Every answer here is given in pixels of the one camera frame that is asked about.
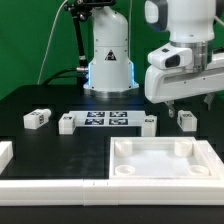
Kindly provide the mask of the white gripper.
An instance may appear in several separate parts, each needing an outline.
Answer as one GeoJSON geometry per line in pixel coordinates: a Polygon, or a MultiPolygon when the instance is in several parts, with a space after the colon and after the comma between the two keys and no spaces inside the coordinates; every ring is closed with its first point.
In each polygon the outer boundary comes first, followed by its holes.
{"type": "Polygon", "coordinates": [[[207,68],[199,73],[185,73],[181,68],[160,70],[154,66],[147,69],[145,96],[152,103],[166,102],[168,114],[175,117],[174,101],[207,94],[204,103],[210,110],[215,99],[213,92],[224,90],[224,53],[213,55],[207,68]]]}

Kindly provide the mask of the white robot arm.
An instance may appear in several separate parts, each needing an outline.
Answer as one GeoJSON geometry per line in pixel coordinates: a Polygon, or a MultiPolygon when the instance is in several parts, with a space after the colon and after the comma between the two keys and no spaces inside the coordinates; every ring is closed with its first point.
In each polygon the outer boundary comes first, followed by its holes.
{"type": "MultiPolygon", "coordinates": [[[[144,10],[154,30],[169,33],[169,42],[147,56],[145,97],[170,105],[203,95],[210,102],[224,90],[224,53],[213,50],[213,26],[224,12],[224,0],[146,0],[144,10]]],[[[134,91],[138,84],[128,57],[127,21],[103,3],[92,13],[94,57],[85,91],[100,97],[134,91]]]]}

